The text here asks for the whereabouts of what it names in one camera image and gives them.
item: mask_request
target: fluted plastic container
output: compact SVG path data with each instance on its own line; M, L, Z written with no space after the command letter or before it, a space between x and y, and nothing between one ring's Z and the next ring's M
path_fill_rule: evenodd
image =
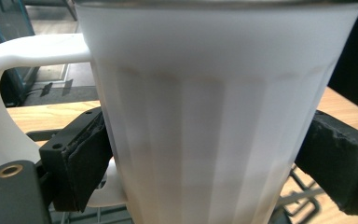
M358 4L78 1L136 224L267 223Z

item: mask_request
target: blender jar handle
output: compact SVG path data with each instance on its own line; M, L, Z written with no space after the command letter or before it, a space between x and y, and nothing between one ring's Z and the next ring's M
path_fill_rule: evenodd
M19 38L0 44L0 79L5 70L13 67L83 63L90 60L90 50L83 35L35 35ZM37 162L40 160L38 149L38 145L14 123L0 95L0 165L16 160ZM110 163L108 173L111 176L108 176L104 189L111 189L112 185L119 186L116 190L121 192L118 194L120 197L109 197L108 190L99 190L96 192L99 197L91 196L94 206L125 202L119 179L112 176L117 175L114 163ZM104 201L99 203L98 198L104 198Z

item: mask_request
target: wooden table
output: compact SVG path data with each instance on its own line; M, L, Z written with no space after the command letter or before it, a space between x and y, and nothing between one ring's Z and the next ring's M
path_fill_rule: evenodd
M82 112L99 106L98 101L59 104L59 105L38 105L9 108L7 111L23 132L60 129ZM330 89L326 89L324 97L318 109L340 119L352 127L358 129L358 106L352 104L342 96ZM283 190L290 191L292 185L287 183ZM322 206L322 212L314 218L311 223L320 224L357 224L358 217L349 217L338 211L335 204L322 194L317 196Z

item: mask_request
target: black plastic bracket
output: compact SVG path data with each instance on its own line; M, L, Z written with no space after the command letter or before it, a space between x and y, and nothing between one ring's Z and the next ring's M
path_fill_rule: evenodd
M358 130L317 111L296 158L347 215L358 215Z
M81 114L40 149L43 168L54 176L57 211L84 211L103 179L112 148L101 108Z
M32 162L13 161L0 166L0 223L50 223L48 207L42 199Z

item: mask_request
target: metal rim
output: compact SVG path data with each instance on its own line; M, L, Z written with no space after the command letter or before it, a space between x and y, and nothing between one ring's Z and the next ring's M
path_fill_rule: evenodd
M358 0L75 0L81 7L276 7L335 5L358 3Z
M20 164L14 164L14 165L9 165L7 167L4 167L0 170L0 177L7 178L10 176L16 175L22 171L22 168L23 167Z

